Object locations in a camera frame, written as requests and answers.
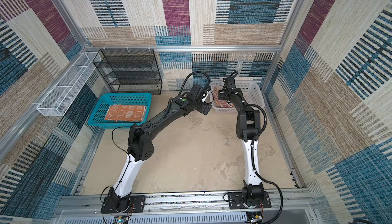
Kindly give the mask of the orange and cream towel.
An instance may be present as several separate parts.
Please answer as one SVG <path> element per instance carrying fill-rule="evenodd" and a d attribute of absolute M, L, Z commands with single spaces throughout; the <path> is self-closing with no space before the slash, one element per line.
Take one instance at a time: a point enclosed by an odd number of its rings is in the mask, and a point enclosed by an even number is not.
<path fill-rule="evenodd" d="M 139 123 L 144 121 L 146 114 L 146 105 L 111 105 L 105 115 L 105 120 Z"/>

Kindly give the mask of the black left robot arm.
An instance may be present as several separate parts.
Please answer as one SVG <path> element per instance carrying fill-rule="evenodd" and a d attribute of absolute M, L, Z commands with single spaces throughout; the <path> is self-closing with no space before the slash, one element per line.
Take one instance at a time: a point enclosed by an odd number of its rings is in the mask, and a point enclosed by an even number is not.
<path fill-rule="evenodd" d="M 141 124 L 133 124 L 129 130 L 127 160 L 120 177 L 102 202 L 101 213 L 129 213 L 134 202 L 131 200 L 134 181 L 144 164 L 154 153 L 152 141 L 169 124 L 187 116 L 193 111 L 207 115 L 212 104 L 206 103 L 211 86 L 193 85 L 190 91 L 179 93 L 170 98 L 167 107 L 151 120 Z"/>

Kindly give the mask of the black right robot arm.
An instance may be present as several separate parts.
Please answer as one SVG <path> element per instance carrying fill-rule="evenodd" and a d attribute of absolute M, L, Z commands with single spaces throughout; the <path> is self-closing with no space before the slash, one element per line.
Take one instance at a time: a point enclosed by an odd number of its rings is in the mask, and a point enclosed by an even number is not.
<path fill-rule="evenodd" d="M 264 187 L 259 175 L 258 138 L 265 130 L 261 124 L 264 110 L 251 106 L 245 99 L 240 88 L 235 85 L 233 77 L 223 79 L 223 87 L 218 92 L 218 99 L 230 102 L 237 110 L 236 135 L 242 141 L 246 175 L 242 189 L 242 202 L 246 208 L 256 208 L 264 199 Z"/>

